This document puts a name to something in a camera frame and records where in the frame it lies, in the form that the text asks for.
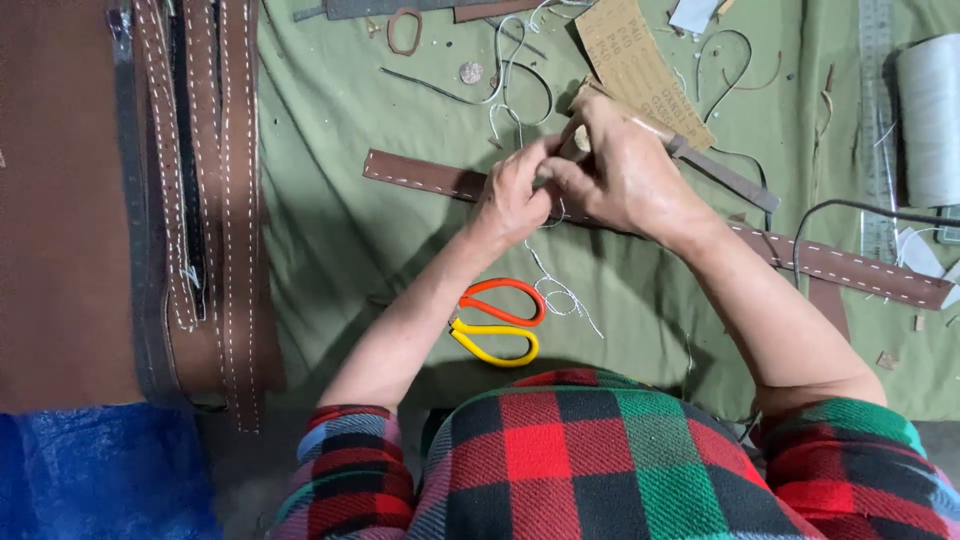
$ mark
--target leather ring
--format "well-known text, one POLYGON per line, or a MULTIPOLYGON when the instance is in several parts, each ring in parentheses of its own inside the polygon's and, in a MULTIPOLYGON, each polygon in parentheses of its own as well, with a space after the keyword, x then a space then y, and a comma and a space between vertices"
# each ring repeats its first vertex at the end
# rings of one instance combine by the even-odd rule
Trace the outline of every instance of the leather ring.
POLYGON ((399 10, 396 10, 396 13, 391 15, 390 21, 387 22, 387 44, 390 45, 390 50, 405 57, 414 54, 417 51, 417 47, 420 45, 421 30, 423 30, 423 17, 420 15, 419 11, 413 8, 400 8, 399 10), (403 15, 413 15, 417 19, 417 35, 414 36, 414 46, 410 47, 410 49, 406 51, 397 49, 396 44, 394 43, 394 24, 403 15))

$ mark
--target person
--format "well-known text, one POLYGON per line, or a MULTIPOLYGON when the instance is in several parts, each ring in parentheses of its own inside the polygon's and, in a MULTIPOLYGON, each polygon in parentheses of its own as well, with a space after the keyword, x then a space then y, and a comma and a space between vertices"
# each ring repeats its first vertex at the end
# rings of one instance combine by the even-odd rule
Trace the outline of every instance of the person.
POLYGON ((694 193, 660 142, 603 97, 563 134, 493 166, 470 221, 325 389, 298 455, 271 540, 960 538, 960 496, 914 427, 886 408, 873 371, 694 193), (595 174, 554 156, 579 122, 595 174), (561 195, 656 240, 695 274, 756 384, 765 479, 705 412, 574 369, 458 407, 415 493, 397 405, 464 290, 561 195))

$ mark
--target blue tarp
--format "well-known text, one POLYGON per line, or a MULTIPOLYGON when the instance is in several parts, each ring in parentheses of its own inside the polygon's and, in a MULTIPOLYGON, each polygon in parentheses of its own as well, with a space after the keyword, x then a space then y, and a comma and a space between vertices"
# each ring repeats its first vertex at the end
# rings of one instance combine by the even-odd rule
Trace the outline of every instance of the blue tarp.
POLYGON ((0 540, 223 538, 193 417, 146 404, 0 415, 0 540))

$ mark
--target hand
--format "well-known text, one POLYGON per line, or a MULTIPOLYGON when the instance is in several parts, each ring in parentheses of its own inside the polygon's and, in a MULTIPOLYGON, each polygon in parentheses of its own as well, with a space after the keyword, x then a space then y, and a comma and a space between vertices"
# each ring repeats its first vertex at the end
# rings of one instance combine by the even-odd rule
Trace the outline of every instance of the hand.
POLYGON ((686 183, 660 140, 610 99, 589 99, 564 130, 562 140, 587 125, 596 176, 562 158, 546 159, 537 174, 551 179, 590 215, 605 224, 657 240, 677 251, 703 231, 722 225, 686 183))
POLYGON ((560 190, 534 189, 537 166, 560 148, 560 135, 536 140, 493 165, 477 209, 465 229, 477 245, 497 258, 546 221, 560 190))

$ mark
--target sleeve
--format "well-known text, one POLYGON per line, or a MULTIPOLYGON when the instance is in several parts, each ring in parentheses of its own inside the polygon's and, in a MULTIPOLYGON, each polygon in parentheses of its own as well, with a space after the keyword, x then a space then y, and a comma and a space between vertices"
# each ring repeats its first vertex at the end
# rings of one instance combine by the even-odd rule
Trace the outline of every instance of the sleeve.
POLYGON ((960 496, 914 426, 886 407, 827 400, 763 441, 770 488, 831 540, 960 538, 960 496))
POLYGON ((271 540, 403 538, 414 512, 396 415, 379 406, 318 408, 271 540))

